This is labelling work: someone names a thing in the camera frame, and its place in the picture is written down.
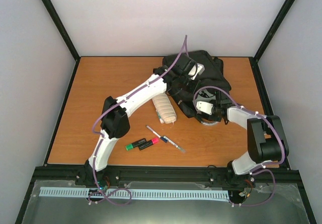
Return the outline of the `black student bag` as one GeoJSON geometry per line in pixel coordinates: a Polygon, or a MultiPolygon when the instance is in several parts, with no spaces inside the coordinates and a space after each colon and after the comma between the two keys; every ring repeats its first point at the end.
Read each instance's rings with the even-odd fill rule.
{"type": "MultiPolygon", "coordinates": [[[[180,91],[175,93],[175,91],[167,90],[168,94],[175,101],[180,110],[188,118],[196,118],[200,123],[204,120],[210,122],[220,122],[222,119],[215,114],[208,115],[206,113],[200,112],[196,107],[196,97],[197,94],[206,89],[211,94],[222,93],[219,90],[214,89],[213,87],[218,87],[223,89],[225,92],[229,93],[231,90],[231,85],[223,76],[223,61],[217,57],[212,57],[205,50],[191,51],[188,54],[180,55],[179,61],[176,65],[179,65],[183,62],[183,56],[186,55],[196,61],[199,64],[204,65],[204,71],[202,74],[198,75],[195,80],[199,81],[199,85],[195,93],[188,93],[180,91]]],[[[176,55],[165,56],[162,60],[162,66],[170,66],[176,59],[176,55]]]]}

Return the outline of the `beige ribbed pencil case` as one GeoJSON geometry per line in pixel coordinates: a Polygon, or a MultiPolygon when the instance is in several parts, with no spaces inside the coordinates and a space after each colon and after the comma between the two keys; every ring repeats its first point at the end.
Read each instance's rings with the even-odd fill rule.
{"type": "Polygon", "coordinates": [[[177,120],[175,110],[165,93],[159,94],[152,98],[152,102],[163,119],[165,124],[174,124],[177,120]]]}

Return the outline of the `grey Great Gatsby book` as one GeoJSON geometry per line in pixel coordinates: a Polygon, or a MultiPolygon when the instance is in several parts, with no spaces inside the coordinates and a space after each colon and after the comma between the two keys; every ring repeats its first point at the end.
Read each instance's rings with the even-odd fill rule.
{"type": "Polygon", "coordinates": [[[210,102],[212,100],[216,100],[216,95],[211,94],[206,89],[201,90],[196,97],[196,101],[202,101],[202,102],[210,102]]]}

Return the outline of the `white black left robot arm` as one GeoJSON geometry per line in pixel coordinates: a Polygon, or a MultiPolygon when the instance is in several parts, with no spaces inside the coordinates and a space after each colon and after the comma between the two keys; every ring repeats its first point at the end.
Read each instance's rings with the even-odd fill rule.
{"type": "Polygon", "coordinates": [[[104,181],[103,169],[107,167],[109,156],[116,142],[130,130],[129,117],[142,105],[160,94],[165,93],[178,82],[194,80],[204,66],[184,55],[183,62],[176,65],[179,57],[170,65],[155,68],[153,74],[132,91],[114,99],[105,99],[101,116],[94,122],[92,132],[99,135],[96,147],[89,157],[91,169],[87,179],[94,185],[104,181]]]}

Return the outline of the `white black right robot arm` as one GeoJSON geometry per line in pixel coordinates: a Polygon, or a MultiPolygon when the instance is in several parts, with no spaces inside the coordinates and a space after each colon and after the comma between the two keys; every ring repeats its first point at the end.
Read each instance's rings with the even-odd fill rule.
{"type": "Polygon", "coordinates": [[[284,163],[289,154],[282,121],[277,115],[262,115],[233,101],[230,95],[216,93],[212,113],[247,131],[247,151],[227,164],[227,182],[235,185],[237,177],[252,174],[272,164],[284,163]]]}

